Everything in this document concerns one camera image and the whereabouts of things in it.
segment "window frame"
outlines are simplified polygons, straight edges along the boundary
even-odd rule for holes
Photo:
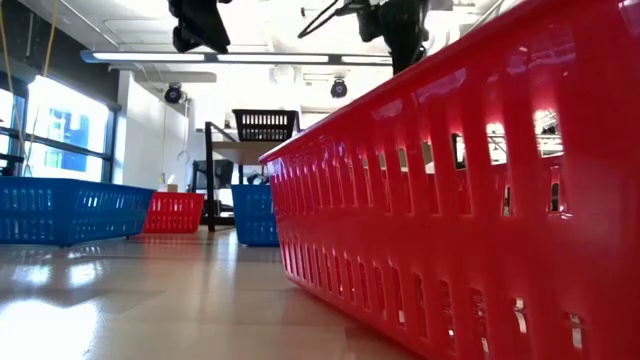
[[[8,82],[7,82],[7,75],[6,73],[3,73],[2,71],[0,71],[0,89],[5,90],[5,91],[9,91],[8,88]],[[67,86],[66,84],[56,80],[55,78],[51,78],[51,80],[54,80],[56,82],[58,82],[59,84],[66,86],[84,96],[87,96],[85,94],[83,94],[82,92]],[[29,91],[28,91],[28,84],[25,83],[22,80],[13,78],[13,82],[14,82],[14,89],[16,89],[14,96],[18,96],[20,98],[24,99],[24,106],[22,107],[22,111],[21,111],[21,126],[22,126],[22,133],[24,136],[24,140],[25,142],[30,141],[32,134],[30,132],[27,131],[27,115],[28,115],[28,109],[29,109],[29,101],[30,101],[30,97],[29,97]],[[106,126],[106,132],[105,132],[105,150],[104,152],[97,152],[97,151],[92,151],[86,148],[83,148],[81,146],[76,146],[76,145],[72,145],[72,144],[68,144],[62,141],[57,141],[57,140],[52,140],[46,137],[42,137],[42,136],[38,136],[38,135],[34,135],[33,136],[33,143],[34,144],[42,144],[44,146],[47,147],[51,147],[54,149],[58,149],[58,150],[63,150],[63,151],[67,151],[67,152],[71,152],[71,153],[76,153],[76,154],[80,154],[80,155],[85,155],[85,156],[91,156],[91,157],[96,157],[102,160],[102,176],[101,176],[101,182],[103,183],[111,183],[112,182],[112,177],[113,177],[113,161],[114,161],[114,139],[115,139],[115,130],[116,130],[116,121],[117,121],[117,115],[118,115],[118,111],[119,109],[114,109],[113,107],[110,107],[109,105],[106,105],[107,109],[109,110],[109,118],[107,119],[107,126]],[[18,149],[20,148],[20,144],[19,144],[19,139],[20,139],[20,135],[19,135],[19,131],[16,128],[17,124],[11,124],[12,127],[8,128],[8,127],[2,127],[0,126],[0,135],[6,135],[9,137],[10,141],[9,141],[9,151],[8,154],[9,155],[19,155],[18,154]],[[23,165],[19,165],[18,166],[18,173],[22,174],[23,171]]]

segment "blue plastic basket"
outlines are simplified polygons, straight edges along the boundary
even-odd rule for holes
[[[269,185],[232,185],[238,242],[249,246],[279,246]]]
[[[72,245],[142,232],[153,190],[0,177],[0,243]]]

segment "window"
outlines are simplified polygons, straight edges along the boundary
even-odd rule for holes
[[[23,119],[21,118],[23,110],[23,98],[19,96],[14,97],[9,91],[0,89],[0,126],[14,129],[17,128],[17,124],[21,124],[23,122]]]
[[[29,85],[27,132],[105,152],[109,109],[51,79],[37,77]]]
[[[108,144],[115,113],[51,79],[38,76],[28,88],[23,127],[29,160],[28,166],[23,166],[23,176],[109,180],[113,157]],[[0,101],[5,101],[2,94]]]
[[[26,143],[27,152],[31,143]],[[103,160],[94,156],[34,144],[27,176],[67,178],[99,182],[102,180]]]

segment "red plastic basket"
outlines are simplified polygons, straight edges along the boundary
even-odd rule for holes
[[[198,230],[204,194],[166,193],[153,194],[144,232],[186,234]]]
[[[433,360],[640,358],[638,89],[639,1],[522,3],[262,158],[288,278]]]

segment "black basket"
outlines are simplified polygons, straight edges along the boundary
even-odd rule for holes
[[[294,110],[238,109],[233,114],[240,141],[286,141],[298,123],[298,112]]]

